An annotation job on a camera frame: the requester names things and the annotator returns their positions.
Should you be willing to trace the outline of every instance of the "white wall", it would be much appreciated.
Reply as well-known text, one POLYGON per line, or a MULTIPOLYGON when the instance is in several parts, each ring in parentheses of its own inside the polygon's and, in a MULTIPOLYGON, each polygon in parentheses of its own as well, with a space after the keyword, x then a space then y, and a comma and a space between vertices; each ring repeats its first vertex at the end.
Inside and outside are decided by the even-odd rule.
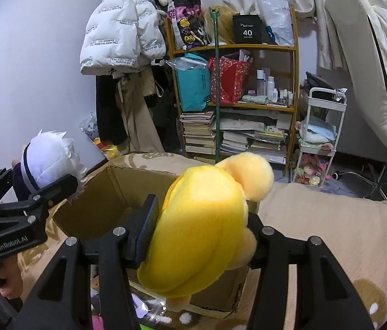
POLYGON ((348 107, 337 150, 343 153, 369 159, 386 161, 387 148, 361 117, 353 96, 352 81, 346 71, 329 71, 317 67, 317 26, 312 19, 299 21, 300 79, 306 78, 305 72, 320 75, 334 88, 348 88, 348 107))
POLYGON ((67 131, 83 164, 102 154, 78 128, 95 111, 95 78, 80 73, 89 16, 101 0, 0 0, 0 168, 38 131, 67 131))

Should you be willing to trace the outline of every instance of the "green pole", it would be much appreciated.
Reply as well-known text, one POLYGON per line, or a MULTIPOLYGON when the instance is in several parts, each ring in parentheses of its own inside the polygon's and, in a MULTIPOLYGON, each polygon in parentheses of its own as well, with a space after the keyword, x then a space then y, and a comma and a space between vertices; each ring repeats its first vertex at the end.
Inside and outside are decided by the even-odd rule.
POLYGON ((213 30, 215 33, 215 80, 216 80, 216 134, 215 134, 215 162, 219 162, 219 148, 220 148, 220 128, 219 128, 219 38, 218 38, 218 15, 219 10, 210 9, 210 17, 213 21, 213 30))

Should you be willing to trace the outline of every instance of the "human hand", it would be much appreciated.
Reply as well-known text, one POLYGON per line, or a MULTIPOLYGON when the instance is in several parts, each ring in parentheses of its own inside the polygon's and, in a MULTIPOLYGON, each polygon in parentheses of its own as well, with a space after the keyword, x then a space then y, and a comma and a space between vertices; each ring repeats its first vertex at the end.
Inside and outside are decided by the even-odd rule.
POLYGON ((3 265, 0 267, 0 278, 6 279, 6 283, 0 288, 0 293, 8 299, 19 298, 23 293, 23 279, 18 266, 18 256, 3 260, 3 265))

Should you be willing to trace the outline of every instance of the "white puffer jacket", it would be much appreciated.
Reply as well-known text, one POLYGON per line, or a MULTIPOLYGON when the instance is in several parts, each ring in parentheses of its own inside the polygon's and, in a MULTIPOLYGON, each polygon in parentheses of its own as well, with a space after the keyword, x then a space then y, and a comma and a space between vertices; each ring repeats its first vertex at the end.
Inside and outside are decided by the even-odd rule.
POLYGON ((102 0, 87 23, 81 73, 118 76, 162 58, 166 45, 158 23, 149 0, 102 0))

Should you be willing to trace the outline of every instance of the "red gift bag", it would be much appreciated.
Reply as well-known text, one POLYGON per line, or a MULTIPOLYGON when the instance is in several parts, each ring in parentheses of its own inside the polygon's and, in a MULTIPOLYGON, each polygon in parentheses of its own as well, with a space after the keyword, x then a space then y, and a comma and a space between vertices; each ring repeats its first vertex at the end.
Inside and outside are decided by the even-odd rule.
MULTIPOLYGON (((216 102, 215 58, 209 59, 211 72, 211 97, 216 102)), ((251 62, 221 57, 219 59, 219 101, 221 105, 232 105, 242 98, 242 86, 248 77, 251 62)))

